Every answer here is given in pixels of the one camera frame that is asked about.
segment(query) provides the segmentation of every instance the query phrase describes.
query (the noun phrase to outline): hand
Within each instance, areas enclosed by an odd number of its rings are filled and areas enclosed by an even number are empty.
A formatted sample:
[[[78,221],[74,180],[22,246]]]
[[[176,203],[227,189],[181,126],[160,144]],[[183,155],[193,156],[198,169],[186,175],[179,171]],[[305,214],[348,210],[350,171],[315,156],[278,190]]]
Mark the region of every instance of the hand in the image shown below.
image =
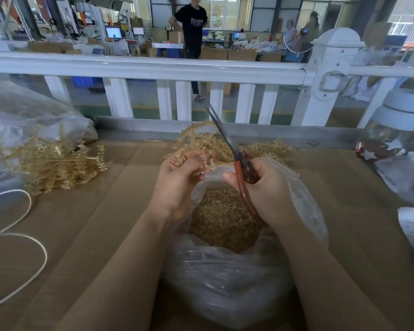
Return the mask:
[[[291,200],[287,180],[273,165],[274,162],[262,158],[252,159],[251,162],[261,179],[255,184],[245,185],[259,216],[272,228],[296,219],[298,213]],[[235,173],[224,172],[222,177],[239,191]]]
[[[169,219],[173,222],[183,220],[190,211],[190,194],[200,181],[205,180],[201,173],[207,162],[203,151],[188,151],[188,158],[180,167],[176,167],[177,158],[185,151],[180,149],[166,159],[158,174],[155,191],[147,208],[149,213],[159,219]]]

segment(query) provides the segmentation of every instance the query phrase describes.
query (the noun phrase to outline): black pants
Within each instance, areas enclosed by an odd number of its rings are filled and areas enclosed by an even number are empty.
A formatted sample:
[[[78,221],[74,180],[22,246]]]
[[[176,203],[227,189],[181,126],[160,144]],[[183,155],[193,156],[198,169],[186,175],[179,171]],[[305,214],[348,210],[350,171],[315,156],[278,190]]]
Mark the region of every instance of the black pants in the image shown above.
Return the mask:
[[[201,55],[201,49],[192,50],[192,49],[186,49],[185,50],[185,57],[186,59],[199,59],[199,56]],[[192,91],[193,94],[199,95],[199,88],[198,88],[198,82],[192,81]]]

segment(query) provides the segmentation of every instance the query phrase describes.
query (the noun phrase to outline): white rope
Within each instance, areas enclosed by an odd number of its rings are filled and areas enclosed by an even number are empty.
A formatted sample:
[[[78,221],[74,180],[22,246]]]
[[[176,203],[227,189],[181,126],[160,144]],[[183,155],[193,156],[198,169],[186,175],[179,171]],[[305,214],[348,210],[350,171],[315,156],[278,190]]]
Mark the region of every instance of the white rope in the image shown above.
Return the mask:
[[[10,228],[12,228],[14,225],[17,225],[23,219],[25,219],[25,217],[28,215],[28,213],[29,213],[29,211],[31,210],[31,207],[32,207],[32,198],[31,198],[31,195],[29,195],[28,192],[25,191],[25,190],[23,190],[23,189],[11,189],[11,190],[8,190],[8,191],[3,191],[3,192],[0,193],[0,195],[7,194],[7,193],[12,193],[12,192],[15,192],[15,191],[23,192],[23,193],[25,193],[28,196],[28,198],[29,198],[28,210],[23,214],[22,217],[20,217],[14,223],[8,225],[3,230],[0,230],[0,237],[3,237],[3,236],[17,236],[17,237],[24,237],[24,238],[27,238],[27,239],[31,239],[32,241],[34,241],[35,243],[37,243],[41,247],[41,249],[43,250],[43,253],[44,253],[44,262],[43,262],[43,265],[40,267],[40,269],[28,281],[26,281],[25,283],[23,283],[20,287],[18,287],[16,290],[14,290],[9,295],[7,295],[4,298],[0,299],[0,304],[2,304],[4,301],[10,299],[12,296],[14,296],[20,290],[22,290],[23,288],[25,288],[28,284],[30,284],[35,278],[37,278],[38,275],[40,275],[40,273],[43,271],[44,267],[46,266],[46,263],[48,262],[48,251],[46,250],[46,248],[44,247],[44,245],[39,240],[35,239],[34,237],[25,235],[25,234],[4,233],[5,231],[7,231]]]

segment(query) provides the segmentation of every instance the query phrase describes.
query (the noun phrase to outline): computer monitor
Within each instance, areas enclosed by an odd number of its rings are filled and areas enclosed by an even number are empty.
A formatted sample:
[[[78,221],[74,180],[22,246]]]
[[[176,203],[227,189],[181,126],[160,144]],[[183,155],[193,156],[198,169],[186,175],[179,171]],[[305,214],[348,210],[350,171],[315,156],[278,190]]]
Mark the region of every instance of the computer monitor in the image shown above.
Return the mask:
[[[144,36],[144,28],[132,28],[134,35],[143,35]]]
[[[120,28],[106,27],[106,33],[107,33],[107,37],[109,37],[109,38],[113,38],[115,36],[115,38],[121,39],[121,30],[120,30]]]

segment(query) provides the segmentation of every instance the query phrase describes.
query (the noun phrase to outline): railing post cap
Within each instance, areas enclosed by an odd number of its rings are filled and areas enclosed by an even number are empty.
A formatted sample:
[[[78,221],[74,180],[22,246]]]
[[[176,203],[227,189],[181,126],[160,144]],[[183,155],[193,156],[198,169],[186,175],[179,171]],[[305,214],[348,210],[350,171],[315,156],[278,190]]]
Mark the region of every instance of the railing post cap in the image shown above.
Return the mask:
[[[365,43],[360,40],[358,33],[350,28],[335,28],[328,30],[314,39],[314,46],[327,46],[332,48],[363,48]]]

